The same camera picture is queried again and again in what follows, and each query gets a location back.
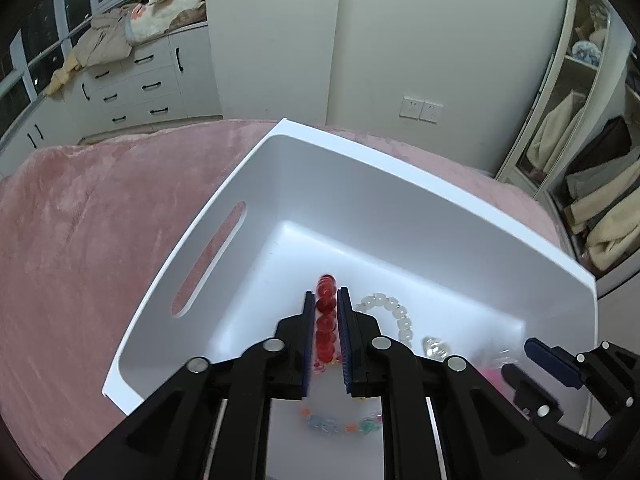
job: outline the bed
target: bed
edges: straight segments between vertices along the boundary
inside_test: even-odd
[[[0,181],[3,478],[60,479],[123,419],[100,391],[131,316],[202,205],[273,125],[215,121],[47,148]],[[559,246],[519,189],[402,142],[326,129],[452,182]]]

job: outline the bin handle cutout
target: bin handle cutout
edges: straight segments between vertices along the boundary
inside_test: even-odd
[[[195,297],[207,281],[216,262],[222,257],[246,217],[246,203],[238,202],[211,237],[200,257],[182,282],[171,305],[174,317],[181,317],[190,309]]]

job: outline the metal bolt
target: metal bolt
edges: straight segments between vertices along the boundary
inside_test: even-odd
[[[209,362],[202,357],[194,357],[187,363],[187,370],[199,374],[209,368]]]
[[[466,368],[466,361],[462,357],[454,355],[447,360],[447,366],[454,372],[461,372]]]
[[[538,416],[547,416],[550,411],[551,409],[546,404],[543,404],[538,408],[537,413],[538,413]]]
[[[262,347],[267,352],[279,352],[284,348],[284,341],[276,338],[267,339],[267,341],[262,343]]]
[[[386,337],[378,336],[371,340],[371,345],[378,350],[387,350],[391,348],[391,341]]]

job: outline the storage box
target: storage box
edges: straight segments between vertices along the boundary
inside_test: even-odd
[[[239,202],[238,223],[184,310],[172,315],[180,286]],[[279,319],[300,313],[305,291],[325,272],[349,288],[354,303],[373,292],[398,298],[414,324],[416,354],[424,355],[425,336],[446,340],[463,356],[521,348],[530,336],[573,354],[595,345],[593,277],[558,248],[432,174],[282,120],[213,195],[162,266],[120,343],[103,393],[130,413],[192,356],[238,357],[273,335]],[[398,337],[388,312],[372,313],[385,335]],[[522,364],[558,397],[562,421],[579,427],[587,393],[563,388],[526,359]],[[298,409],[295,402],[274,402],[269,474],[326,478],[322,464],[334,460],[340,477],[382,478],[380,434],[335,444],[309,434],[292,415]],[[318,439],[308,456],[298,449],[301,436]],[[369,437],[379,446],[362,444]],[[366,465],[351,463],[349,453],[365,448]],[[298,454],[291,461],[298,465],[282,465],[289,453]],[[304,470],[295,470],[300,464]]]

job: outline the wall socket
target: wall socket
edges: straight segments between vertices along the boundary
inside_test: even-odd
[[[410,119],[420,119],[421,121],[429,121],[437,123],[442,112],[443,105],[423,101],[422,99],[413,99],[404,97],[400,105],[400,116],[409,117]]]

